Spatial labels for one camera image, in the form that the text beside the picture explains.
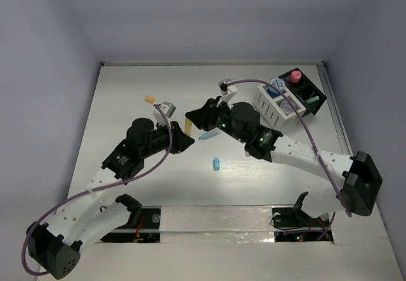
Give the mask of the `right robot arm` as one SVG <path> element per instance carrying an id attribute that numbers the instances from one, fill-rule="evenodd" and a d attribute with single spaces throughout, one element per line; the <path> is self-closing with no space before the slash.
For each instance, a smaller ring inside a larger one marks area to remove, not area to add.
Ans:
<path id="1" fill-rule="evenodd" d="M 260 114 L 246 102 L 228 105 L 219 98 L 210 98 L 185 117 L 200 130 L 222 130 L 243 143 L 245 152 L 255 159 L 295 167 L 329 181 L 330 187 L 317 193 L 303 192 L 298 197 L 292 209 L 297 224 L 307 225 L 314 218 L 338 211 L 358 216 L 372 214 L 383 179 L 369 154 L 316 151 L 262 125 Z"/>

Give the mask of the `yellow highlighter pen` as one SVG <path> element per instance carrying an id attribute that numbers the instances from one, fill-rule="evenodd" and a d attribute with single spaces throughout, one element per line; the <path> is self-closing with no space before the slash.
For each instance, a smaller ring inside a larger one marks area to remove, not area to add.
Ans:
<path id="1" fill-rule="evenodd" d="M 191 122 L 191 120 L 188 119 L 188 118 L 186 118 L 186 119 L 185 119 L 185 134 L 186 134 L 187 136 L 191 136 L 191 135 L 192 135 L 192 126 L 193 126 L 193 123 Z"/>

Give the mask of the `clear round jar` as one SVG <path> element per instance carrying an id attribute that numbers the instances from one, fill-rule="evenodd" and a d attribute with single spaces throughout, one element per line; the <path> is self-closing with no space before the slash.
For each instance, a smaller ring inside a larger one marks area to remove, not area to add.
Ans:
<path id="1" fill-rule="evenodd" d="M 286 114 L 294 113 L 294 108 L 291 106 L 291 102 L 288 100 L 284 100 L 280 102 L 280 109 Z"/>

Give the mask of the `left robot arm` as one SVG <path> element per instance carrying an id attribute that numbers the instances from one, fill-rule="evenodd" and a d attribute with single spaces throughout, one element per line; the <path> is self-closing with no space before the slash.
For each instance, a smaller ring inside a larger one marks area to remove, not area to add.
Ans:
<path id="1" fill-rule="evenodd" d="M 28 267 L 30 256 L 55 279 L 66 277 L 85 248 L 120 226 L 139 223 L 142 204 L 123 188 L 144 177 L 145 159 L 159 152 L 180 154 L 194 142 L 176 121 L 154 124 L 147 118 L 135 119 L 86 189 L 29 226 L 22 247 L 23 267 Z"/>

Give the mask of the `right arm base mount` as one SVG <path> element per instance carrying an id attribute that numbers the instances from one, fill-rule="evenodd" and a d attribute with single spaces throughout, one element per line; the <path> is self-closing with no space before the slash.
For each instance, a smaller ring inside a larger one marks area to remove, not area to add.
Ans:
<path id="1" fill-rule="evenodd" d="M 292 207 L 274 207 L 270 225 L 276 242 L 331 242 L 331 219 L 328 214 L 312 218 L 302 211 L 308 192 L 303 192 Z"/>

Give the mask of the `green highlighter pen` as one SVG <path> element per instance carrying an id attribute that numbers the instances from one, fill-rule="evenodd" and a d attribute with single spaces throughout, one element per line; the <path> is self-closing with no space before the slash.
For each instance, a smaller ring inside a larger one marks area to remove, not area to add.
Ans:
<path id="1" fill-rule="evenodd" d="M 306 103 L 307 104 L 312 104 L 312 103 L 317 102 L 317 101 L 319 101 L 319 96 L 314 96 L 314 97 L 309 98 L 308 100 L 306 100 Z"/>

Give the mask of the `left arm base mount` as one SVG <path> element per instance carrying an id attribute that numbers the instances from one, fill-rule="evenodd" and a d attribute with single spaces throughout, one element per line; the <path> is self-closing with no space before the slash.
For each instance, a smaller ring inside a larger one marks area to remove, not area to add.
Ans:
<path id="1" fill-rule="evenodd" d="M 159 243 L 161 207 L 143 207 L 139 215 L 132 214 L 129 221 L 110 233 L 104 243 Z"/>

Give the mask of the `pink capped tube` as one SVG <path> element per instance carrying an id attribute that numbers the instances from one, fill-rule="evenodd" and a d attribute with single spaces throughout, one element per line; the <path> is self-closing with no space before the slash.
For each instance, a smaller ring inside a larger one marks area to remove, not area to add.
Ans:
<path id="1" fill-rule="evenodd" d="M 300 70 L 293 70 L 289 76 L 290 85 L 295 85 L 300 82 L 302 78 L 302 73 Z"/>

